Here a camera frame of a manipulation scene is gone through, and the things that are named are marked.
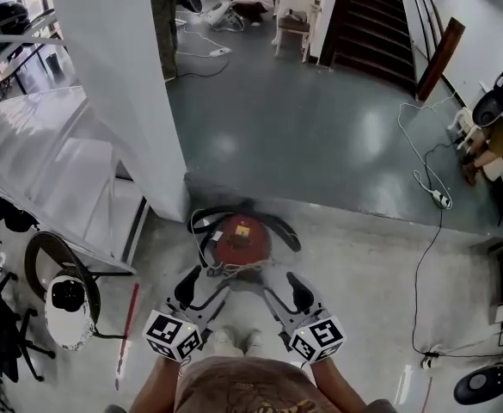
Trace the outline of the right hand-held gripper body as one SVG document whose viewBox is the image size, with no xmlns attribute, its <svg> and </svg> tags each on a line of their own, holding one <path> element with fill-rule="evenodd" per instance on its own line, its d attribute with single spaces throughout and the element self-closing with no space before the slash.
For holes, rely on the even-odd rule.
<svg viewBox="0 0 503 413">
<path fill-rule="evenodd" d="M 321 304 L 286 319 L 279 334 L 289 351 L 297 353 L 305 363 L 313 364 L 336 354 L 347 340 L 340 320 Z"/>
</svg>

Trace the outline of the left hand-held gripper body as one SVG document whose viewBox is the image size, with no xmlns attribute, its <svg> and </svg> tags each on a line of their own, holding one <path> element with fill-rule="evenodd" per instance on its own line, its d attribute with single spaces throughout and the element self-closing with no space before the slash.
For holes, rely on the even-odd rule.
<svg viewBox="0 0 503 413">
<path fill-rule="evenodd" d="M 152 311 L 144 326 L 143 338 L 151 349 L 172 361 L 183 362 L 201 350 L 212 330 L 209 323 L 221 309 L 221 293 L 211 296 L 201 306 L 184 306 L 174 293 L 166 296 L 160 311 Z"/>
</svg>

